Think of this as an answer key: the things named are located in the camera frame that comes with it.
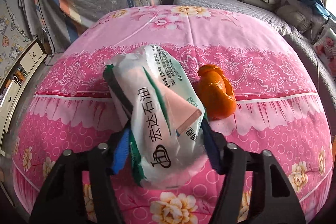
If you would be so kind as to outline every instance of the floral pattern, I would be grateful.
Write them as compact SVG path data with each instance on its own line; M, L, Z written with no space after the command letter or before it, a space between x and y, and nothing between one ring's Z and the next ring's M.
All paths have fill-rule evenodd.
M109 15L109 18L117 18L127 14L127 10L118 10Z
M80 85L88 84L88 82L85 82L86 73L80 68L80 63L76 62L63 73L63 79L59 83L64 86L65 94L74 95Z
M33 158L33 154L31 153L32 147L30 146L29 148L25 149L23 159L22 159L22 167L25 172L28 171L31 167L31 159Z
M87 212L87 215L88 215L88 219L93 221L93 222L97 222L95 208L93 206L91 185L90 184L84 184L83 192L84 192L85 209L86 209L86 212Z
M43 163L43 166L42 166L44 179L47 178L47 176L49 175L49 173L50 173L50 171L51 171L51 169L53 168L54 165L55 165L55 162L51 161L51 159L49 157L47 157L46 160Z
M181 29L180 25L183 22L178 19L178 17L174 16L159 15L150 24L150 28L152 30L159 30L162 28L170 30Z
M172 192L162 192L159 201L151 202L152 220L159 224L197 224L198 219L193 214L198 208L196 199L192 196Z
M172 13L175 15L182 16L197 16L197 17L211 17L208 9L198 6L176 6L171 9Z
M18 136L15 141L14 155L16 155L19 152L19 144L20 144L20 136Z
M241 222L247 219L247 215L249 213L250 201L251 201L251 191L252 189L250 189L247 192L243 192L243 197L241 199L241 204L240 204L240 209L239 209L238 222Z
M326 172L326 152L324 147L321 147L321 151L319 152L319 173L321 176L324 176Z
M307 163L306 161L300 161L299 164L292 165L292 173L288 179L293 186L295 193L301 192L302 188L308 182Z

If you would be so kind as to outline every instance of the white circle pattern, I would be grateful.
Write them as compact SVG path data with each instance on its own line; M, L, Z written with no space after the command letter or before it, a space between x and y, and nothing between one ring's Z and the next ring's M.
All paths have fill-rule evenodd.
M302 155L305 152L303 145L299 145L299 154Z
M292 148L296 148L296 147L297 147L297 142L296 142L296 140L294 140L294 139L291 140L291 146L292 146Z
M78 137L77 137L76 133L72 134L71 142L75 144L75 143L77 143L77 140L78 140Z
M142 212L145 212L145 216L144 217L138 217L138 216L136 216L136 212L138 212L139 210L141 210ZM135 208L134 210L133 210L133 216L136 218L136 219L139 219L139 220L144 220L144 219L146 219L147 218L147 216L148 216L148 213L147 213L147 211L144 209L144 208L142 208L142 207L140 207L140 208Z
M302 140L303 143L307 142L307 138L306 138L306 136L301 135L301 140Z
M92 137L87 136L87 137L85 138L85 141L84 141L84 145L85 145L85 147L91 147L92 144L93 144Z
M286 158L287 158L287 160L291 161L293 159L293 152L288 151L287 154L286 154Z
M287 136L286 133L282 133L281 140L282 140L284 143L288 142L288 136Z
M216 178L216 181L210 181L208 176L209 174L211 174L211 177L215 177ZM207 182L209 182L210 184L215 184L216 182L219 181L219 175L215 172L215 170L210 170L207 175L205 176Z
M298 133L298 131L296 129L293 130L293 136L295 138L298 138L298 136L299 136L299 133Z
M61 131L60 134L59 134L59 139L61 141L64 141L66 138L67 138L67 133L64 130Z
M54 127L50 127L49 129L48 129L48 134L49 135L53 135L55 133L55 128Z
M274 147L274 145L275 145L275 138L273 138L273 137L271 136L271 137L268 138L268 146L272 148L272 147Z
M50 140L50 143L52 145L55 145L57 143L57 137L56 136L52 137L51 140Z
M287 163L284 163L284 164L282 165L282 169L283 169L283 171L284 171L285 173L288 173L288 171L289 171L289 166L288 166L288 164L287 164Z
M59 154L60 154L60 149L58 147L54 147L53 150L52 150L52 154L55 156L55 157L58 157Z
M310 157L311 157L311 152L310 152L310 150L307 150L306 151L306 158L307 158L307 160L310 160Z
M203 189L205 189L204 194L195 193L195 189L196 189L196 188L203 188ZM202 198L202 197L204 197L204 196L207 194L207 191L208 191L208 188L207 188L206 186L204 186L203 184L197 184L197 185L193 188L193 194L194 194L194 196L197 197L197 198Z
M250 148L253 152L257 152L259 150L259 143L256 141L256 140L253 140L251 143L250 143Z
M285 147L283 144L279 144L278 145L278 152L282 155L283 153L285 153Z

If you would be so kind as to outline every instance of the pink bed sheet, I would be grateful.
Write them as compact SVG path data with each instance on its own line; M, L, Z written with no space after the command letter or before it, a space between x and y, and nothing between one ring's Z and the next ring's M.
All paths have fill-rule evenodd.
M266 23L223 10L185 6L112 12L89 28L51 68L29 107L13 152L14 188L30 213L45 177L64 149L91 149L121 129L102 72L108 60L156 44L183 66L191 82L204 64L230 79L235 114L211 122L226 139L253 152L269 149L288 175L306 219L320 210L332 177L330 132L323 106L294 50ZM112 183L127 223L208 223L223 176L206 162L177 190L146 190L129 163ZM247 216L252 176L246 174L239 221ZM88 177L86 209L95 220Z

